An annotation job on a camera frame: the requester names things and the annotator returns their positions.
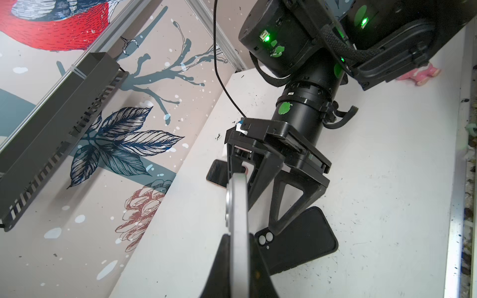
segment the leaf illustration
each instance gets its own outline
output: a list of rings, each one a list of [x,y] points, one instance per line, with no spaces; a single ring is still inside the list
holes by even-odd
[[[151,108],[126,107],[112,113],[99,129],[98,135],[114,138],[140,129]]]
[[[98,167],[99,150],[88,144],[76,151],[71,163],[71,186],[75,186],[88,179]]]
[[[116,174],[149,175],[139,156],[123,151],[114,144],[100,146],[100,153],[104,163]]]
[[[139,156],[151,156],[162,153],[174,146],[184,137],[161,130],[148,130],[120,135],[113,139],[120,149]]]
[[[91,126],[88,128],[88,130],[86,131],[86,134],[89,134],[90,132],[98,129],[99,125],[101,124],[101,121],[103,120],[102,116],[101,116],[101,113],[103,111],[99,112],[99,115],[98,117],[96,118],[96,120],[93,122],[93,124],[91,124]]]

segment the cable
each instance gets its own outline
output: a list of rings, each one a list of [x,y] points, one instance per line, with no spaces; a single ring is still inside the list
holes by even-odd
[[[227,92],[227,89],[225,89],[225,86],[224,86],[224,83],[222,83],[222,80],[220,79],[220,77],[218,76],[218,70],[217,70],[217,44],[216,44],[216,41],[215,41],[215,31],[216,31],[216,27],[217,27],[217,21],[216,21],[216,16],[217,16],[217,0],[214,1],[214,66],[215,66],[215,74],[217,76],[217,79],[220,83],[220,85],[222,86],[222,89],[224,89],[225,91],[225,94],[227,94],[228,98],[230,99],[230,101],[232,102],[232,104],[237,108],[237,110],[240,112],[240,114],[242,114],[242,116],[244,118],[246,118],[245,114],[239,109],[239,107],[235,104],[234,100],[232,99],[232,97],[230,97],[229,93]]]

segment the pink toy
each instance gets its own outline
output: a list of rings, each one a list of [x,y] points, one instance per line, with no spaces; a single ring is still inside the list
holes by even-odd
[[[422,86],[425,83],[427,83],[427,81],[431,77],[437,77],[440,72],[441,72],[440,69],[435,68],[434,66],[432,66],[432,63],[429,63],[429,66],[427,66],[427,68],[413,69],[410,72],[403,74],[396,80],[401,81],[406,79],[412,79],[416,82],[417,86]]]

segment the green sticker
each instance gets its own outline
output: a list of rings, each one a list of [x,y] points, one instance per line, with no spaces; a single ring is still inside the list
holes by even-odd
[[[342,71],[343,71],[343,68],[341,67],[341,65],[339,65],[338,63],[336,63],[336,64],[334,65],[334,75],[336,76],[337,79],[340,78]]]
[[[361,25],[361,22],[364,19],[364,15],[366,14],[366,9],[367,9],[367,6],[363,5],[358,9],[356,14],[354,15],[354,26],[355,27],[358,26],[358,25]]]
[[[273,53],[270,56],[273,57],[273,58],[280,57],[283,54],[284,51],[285,51],[285,47],[279,45],[278,47],[275,48],[275,50],[273,51]]]
[[[283,114],[286,114],[290,111],[290,107],[292,106],[293,104],[291,103],[288,103],[288,102],[284,102],[281,104],[280,108],[278,109],[278,114],[280,115],[283,115]]]

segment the white tabletop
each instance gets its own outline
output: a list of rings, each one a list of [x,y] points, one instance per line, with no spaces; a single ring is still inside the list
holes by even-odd
[[[393,81],[363,92],[350,79],[339,88],[340,110],[359,111],[320,136],[331,183],[314,204],[339,250],[274,275],[281,297],[442,297],[463,37],[431,60],[443,71],[423,87]],[[283,87],[249,70],[227,90],[248,117],[270,119]],[[223,93],[111,298],[200,295],[227,232],[225,189],[205,178],[239,119]],[[249,212],[250,232],[268,225],[270,198],[269,185]]]

